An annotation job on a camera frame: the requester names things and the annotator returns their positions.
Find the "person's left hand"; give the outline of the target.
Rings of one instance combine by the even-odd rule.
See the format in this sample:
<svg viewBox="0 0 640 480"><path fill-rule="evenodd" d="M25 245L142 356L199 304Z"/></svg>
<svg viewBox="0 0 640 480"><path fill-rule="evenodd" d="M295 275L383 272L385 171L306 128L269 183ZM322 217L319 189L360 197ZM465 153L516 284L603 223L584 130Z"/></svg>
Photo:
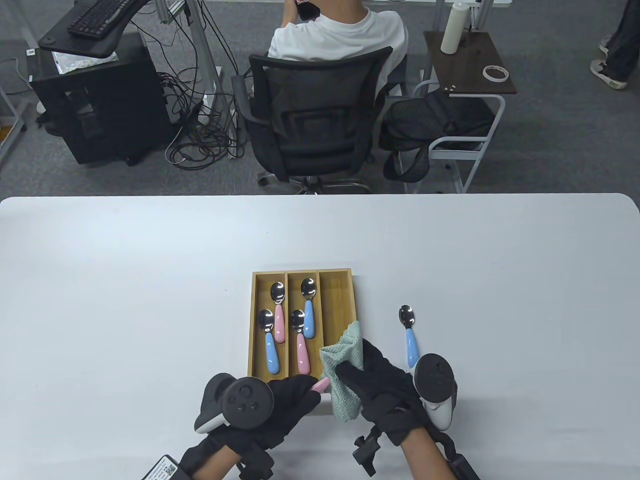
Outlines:
<svg viewBox="0 0 640 480"><path fill-rule="evenodd" d="M267 451L280 445L320 404L322 396L313 390L317 381L303 374L270 381L274 407L265 423L253 429L220 425L185 451L180 468L194 480L223 479L233 467L238 467L242 480L270 479L274 461Z"/></svg>

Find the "person's right hand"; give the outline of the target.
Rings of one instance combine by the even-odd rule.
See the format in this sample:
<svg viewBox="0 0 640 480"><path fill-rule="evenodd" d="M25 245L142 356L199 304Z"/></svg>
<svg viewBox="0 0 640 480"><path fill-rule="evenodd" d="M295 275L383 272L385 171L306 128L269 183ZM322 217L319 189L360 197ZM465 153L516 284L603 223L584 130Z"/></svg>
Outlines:
<svg viewBox="0 0 640 480"><path fill-rule="evenodd" d="M363 418L384 432L394 446L400 446L416 429L425 429L430 436L437 435L412 375L391 364L366 339L362 340L362 353L362 368L343 361L334 372L358 396Z"/></svg>

